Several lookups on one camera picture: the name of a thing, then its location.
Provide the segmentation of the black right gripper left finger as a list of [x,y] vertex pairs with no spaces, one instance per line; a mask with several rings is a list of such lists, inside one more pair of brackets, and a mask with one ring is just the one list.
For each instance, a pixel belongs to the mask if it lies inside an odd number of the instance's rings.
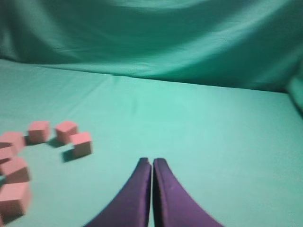
[[146,227],[149,223],[152,169],[148,158],[139,159],[132,175],[114,199],[87,227]]

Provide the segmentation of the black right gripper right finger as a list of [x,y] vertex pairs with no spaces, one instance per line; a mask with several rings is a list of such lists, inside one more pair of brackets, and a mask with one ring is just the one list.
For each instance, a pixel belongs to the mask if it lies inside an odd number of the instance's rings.
[[152,208],[156,227],[221,227],[187,193],[166,159],[153,162]]

